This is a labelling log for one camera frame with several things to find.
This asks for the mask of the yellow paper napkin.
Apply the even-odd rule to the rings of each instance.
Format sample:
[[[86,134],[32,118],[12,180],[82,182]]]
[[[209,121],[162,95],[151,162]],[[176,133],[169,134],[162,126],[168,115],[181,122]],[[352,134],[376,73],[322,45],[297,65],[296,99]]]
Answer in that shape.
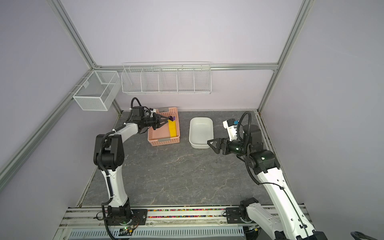
[[[174,138],[177,134],[177,126],[175,121],[168,120],[170,137]]]

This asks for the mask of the white oval tray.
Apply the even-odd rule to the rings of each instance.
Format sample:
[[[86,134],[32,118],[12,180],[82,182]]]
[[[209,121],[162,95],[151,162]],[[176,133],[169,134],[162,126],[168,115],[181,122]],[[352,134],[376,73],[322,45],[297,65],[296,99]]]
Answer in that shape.
[[[208,141],[214,138],[213,121],[207,117],[195,117],[190,121],[189,142],[194,149],[209,149]]]

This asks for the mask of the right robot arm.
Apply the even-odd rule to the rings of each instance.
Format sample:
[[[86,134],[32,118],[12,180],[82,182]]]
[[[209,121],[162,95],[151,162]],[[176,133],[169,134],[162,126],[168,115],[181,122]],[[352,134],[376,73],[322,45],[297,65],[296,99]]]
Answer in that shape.
[[[216,154],[236,155],[252,181],[265,187],[279,216],[273,217],[258,200],[249,198],[239,205],[241,220],[256,223],[273,240],[325,240],[325,233],[317,231],[300,209],[276,155],[265,148],[261,129],[252,123],[252,113],[228,119],[223,126],[229,136],[207,144]]]

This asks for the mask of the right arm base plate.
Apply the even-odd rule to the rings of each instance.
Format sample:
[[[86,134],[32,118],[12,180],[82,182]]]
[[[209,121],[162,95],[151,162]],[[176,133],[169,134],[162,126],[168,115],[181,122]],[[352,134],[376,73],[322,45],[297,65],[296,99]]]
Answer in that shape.
[[[222,216],[226,218],[228,224],[255,224],[239,207],[226,208]]]

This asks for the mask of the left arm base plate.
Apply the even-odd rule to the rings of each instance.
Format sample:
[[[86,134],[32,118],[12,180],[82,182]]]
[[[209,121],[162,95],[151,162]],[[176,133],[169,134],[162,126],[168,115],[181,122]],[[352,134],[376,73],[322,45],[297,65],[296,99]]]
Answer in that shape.
[[[143,226],[146,224],[147,215],[147,209],[125,211],[119,208],[111,208],[107,210],[106,223],[108,226]]]

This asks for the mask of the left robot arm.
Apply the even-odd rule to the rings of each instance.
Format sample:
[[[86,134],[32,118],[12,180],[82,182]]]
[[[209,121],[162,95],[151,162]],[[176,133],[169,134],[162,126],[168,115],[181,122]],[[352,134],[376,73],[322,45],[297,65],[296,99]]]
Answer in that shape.
[[[136,134],[144,133],[150,128],[157,130],[174,120],[175,117],[166,117],[155,109],[143,106],[139,99],[134,97],[127,120],[111,132],[97,135],[94,164],[105,178],[109,199],[102,203],[102,209],[108,213],[109,218],[132,218],[122,177],[122,165],[125,160],[123,143]]]

